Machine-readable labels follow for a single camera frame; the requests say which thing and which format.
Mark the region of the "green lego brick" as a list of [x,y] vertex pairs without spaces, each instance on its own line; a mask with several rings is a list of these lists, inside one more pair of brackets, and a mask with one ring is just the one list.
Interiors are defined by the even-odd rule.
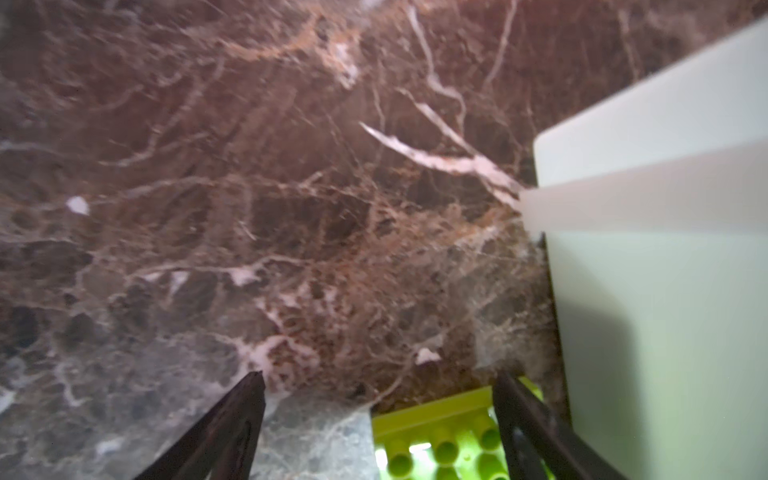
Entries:
[[372,418],[381,479],[520,479],[506,461],[490,386]]

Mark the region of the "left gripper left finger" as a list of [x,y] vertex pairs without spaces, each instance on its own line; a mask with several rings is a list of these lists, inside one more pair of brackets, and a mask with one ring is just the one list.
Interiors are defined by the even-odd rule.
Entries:
[[247,479],[266,409],[265,391],[262,373],[245,375],[136,480]]

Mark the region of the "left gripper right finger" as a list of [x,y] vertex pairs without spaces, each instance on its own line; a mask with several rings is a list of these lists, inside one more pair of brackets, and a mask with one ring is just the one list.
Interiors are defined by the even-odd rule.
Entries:
[[520,380],[498,374],[492,400],[512,479],[624,477]]

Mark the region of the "white three-compartment bin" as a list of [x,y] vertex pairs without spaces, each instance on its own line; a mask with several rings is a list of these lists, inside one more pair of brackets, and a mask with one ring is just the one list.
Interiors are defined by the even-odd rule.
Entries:
[[546,130],[572,424],[631,479],[767,475],[767,23]]

